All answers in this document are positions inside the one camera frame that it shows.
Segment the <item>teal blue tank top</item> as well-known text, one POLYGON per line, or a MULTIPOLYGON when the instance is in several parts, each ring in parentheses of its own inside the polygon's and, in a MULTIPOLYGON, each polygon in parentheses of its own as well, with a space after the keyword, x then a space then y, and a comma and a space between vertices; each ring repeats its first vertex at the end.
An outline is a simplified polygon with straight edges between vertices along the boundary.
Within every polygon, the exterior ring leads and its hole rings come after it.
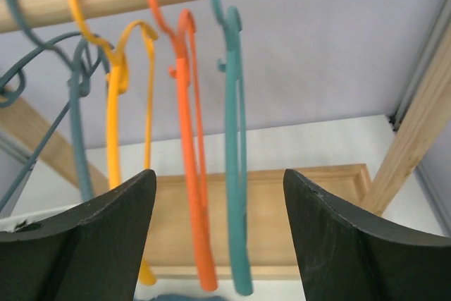
POLYGON ((209 296, 209 297, 195 297, 181 294, 161 294, 155 297, 137 297, 136 295, 132 299, 133 301, 227 301, 221 296, 209 296))

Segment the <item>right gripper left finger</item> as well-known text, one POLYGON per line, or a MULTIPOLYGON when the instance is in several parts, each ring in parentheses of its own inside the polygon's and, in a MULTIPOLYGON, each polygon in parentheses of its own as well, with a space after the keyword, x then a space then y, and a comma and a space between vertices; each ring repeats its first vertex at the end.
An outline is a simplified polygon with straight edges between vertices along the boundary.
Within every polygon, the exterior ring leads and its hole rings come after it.
POLYGON ((143 170, 88 202, 1 232, 2 300, 132 300, 156 197, 143 170))

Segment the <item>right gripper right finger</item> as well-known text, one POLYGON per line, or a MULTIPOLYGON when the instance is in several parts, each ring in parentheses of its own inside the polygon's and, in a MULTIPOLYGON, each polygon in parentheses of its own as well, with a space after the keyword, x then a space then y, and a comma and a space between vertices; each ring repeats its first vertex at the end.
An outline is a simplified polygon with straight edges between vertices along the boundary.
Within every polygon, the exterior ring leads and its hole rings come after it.
POLYGON ((324 190, 283 177, 307 300, 449 300, 450 239, 393 223, 324 190))

